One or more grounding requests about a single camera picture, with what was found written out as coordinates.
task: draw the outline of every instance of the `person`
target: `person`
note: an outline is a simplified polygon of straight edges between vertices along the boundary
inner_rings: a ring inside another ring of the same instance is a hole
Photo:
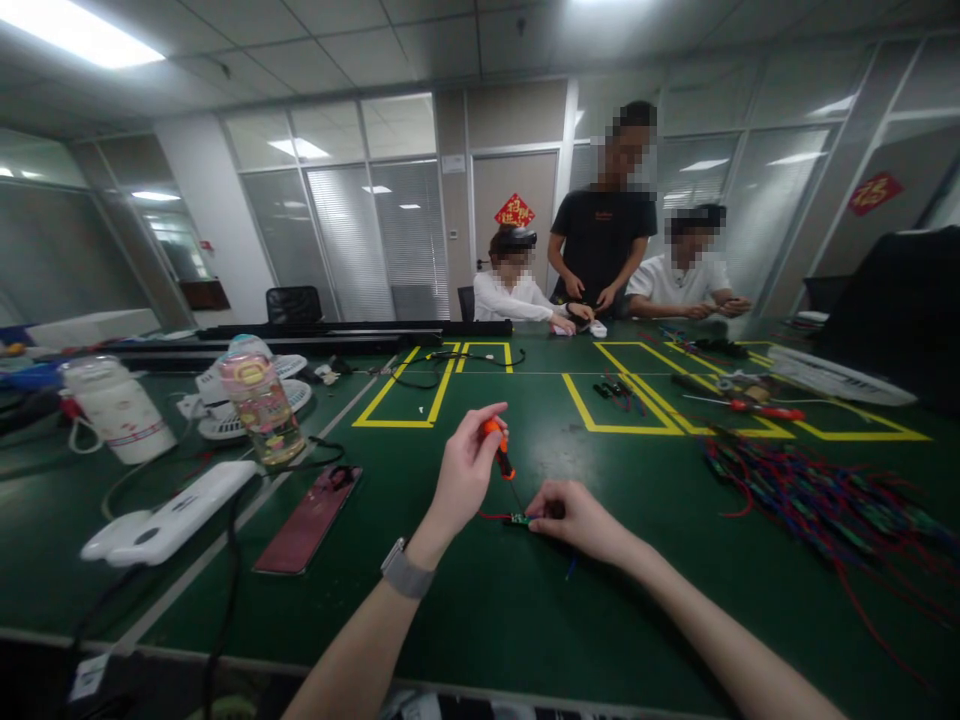
[[[726,263],[705,257],[726,217],[723,205],[705,204],[671,218],[667,251],[644,260],[630,278],[626,314],[703,320],[713,313],[734,318],[748,312],[752,304],[734,296]]]
[[[619,308],[623,288],[657,233],[653,199],[627,187],[656,124],[657,109],[648,102],[621,108],[604,143],[596,182],[560,203],[548,253],[560,276],[555,301],[582,301],[598,313]]]
[[[479,511],[501,439],[500,432],[485,435],[483,427],[493,419],[507,433],[500,419],[506,409],[507,403],[501,402],[469,411],[447,441],[433,501],[401,552],[415,572],[436,570],[447,548]],[[561,517],[547,517],[550,509]],[[545,482],[527,514],[542,516],[530,523],[533,533],[569,543],[642,585],[701,655],[744,717],[844,717],[653,547],[617,522],[582,484]],[[391,552],[384,567],[392,567],[393,556]],[[285,720],[377,716],[423,594],[411,592],[411,585],[400,580],[396,580],[397,589],[386,579],[388,571],[384,575],[304,680],[287,707]],[[468,622],[469,613],[461,614]]]
[[[530,253],[537,234],[529,228],[501,225],[490,240],[492,270],[473,278],[474,320],[549,320],[575,334],[571,316],[593,322],[593,310],[581,303],[554,305],[530,274]]]

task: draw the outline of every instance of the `white shirt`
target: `white shirt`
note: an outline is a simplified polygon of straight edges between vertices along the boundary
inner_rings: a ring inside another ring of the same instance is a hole
[[[567,312],[554,305],[540,290],[533,276],[524,272],[517,284],[508,288],[492,270],[477,273],[473,278],[473,319],[486,320],[549,320],[554,313]]]
[[[640,263],[627,283],[627,295],[642,295],[656,305],[696,305],[729,287],[727,264],[715,253],[704,253],[686,272],[664,254]]]

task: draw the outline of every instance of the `water bottle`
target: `water bottle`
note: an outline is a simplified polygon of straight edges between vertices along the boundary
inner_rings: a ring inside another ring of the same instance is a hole
[[[305,442],[267,356],[249,344],[231,348],[217,362],[223,389],[233,402],[253,447],[264,465],[279,465],[303,450]]]
[[[177,444],[157,406],[117,358],[71,360],[60,366],[60,375],[89,425],[120,462],[139,465]]]

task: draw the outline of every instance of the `hand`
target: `hand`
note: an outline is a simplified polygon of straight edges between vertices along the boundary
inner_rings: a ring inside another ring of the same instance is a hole
[[[576,300],[580,300],[583,297],[583,291],[585,288],[583,287],[583,283],[580,282],[580,278],[578,278],[576,275],[571,273],[565,277],[563,279],[563,284],[567,286],[567,295],[570,297]]]
[[[563,518],[544,517],[552,507],[563,507]],[[620,564],[634,535],[608,513],[581,483],[547,480],[527,508],[540,519],[530,530],[563,540],[603,562]]]
[[[582,317],[588,322],[593,322],[597,319],[597,316],[593,314],[593,308],[589,305],[583,305],[582,303],[567,303],[567,312],[577,317]]]
[[[616,299],[616,297],[617,289],[613,287],[613,285],[604,288],[600,295],[597,296],[597,312],[603,312],[608,307],[613,305],[613,301]]]
[[[691,320],[703,320],[717,311],[717,308],[709,303],[700,303],[699,305],[688,305],[684,308],[683,316]]]
[[[421,528],[429,526],[431,537],[449,544],[470,519],[477,514],[490,484],[493,464],[501,433],[483,435],[483,424],[491,418],[507,433],[507,424],[497,415],[507,409],[506,403],[471,410],[457,431],[447,440],[443,463],[433,503]]]
[[[730,298],[720,306],[719,313],[725,317],[740,317],[753,307],[746,298]]]
[[[556,325],[561,330],[569,333],[570,335],[577,334],[577,326],[573,324],[573,320],[565,318],[563,315],[558,315],[557,313],[553,314],[553,317],[550,318],[550,322]]]

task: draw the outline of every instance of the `black t-shirt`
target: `black t-shirt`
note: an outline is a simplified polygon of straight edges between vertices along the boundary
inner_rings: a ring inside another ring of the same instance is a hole
[[[563,262],[580,278],[583,300],[592,305],[620,274],[633,241],[657,234],[657,206],[645,192],[574,190],[560,203],[550,232],[566,237]],[[553,292],[567,296],[563,278]]]

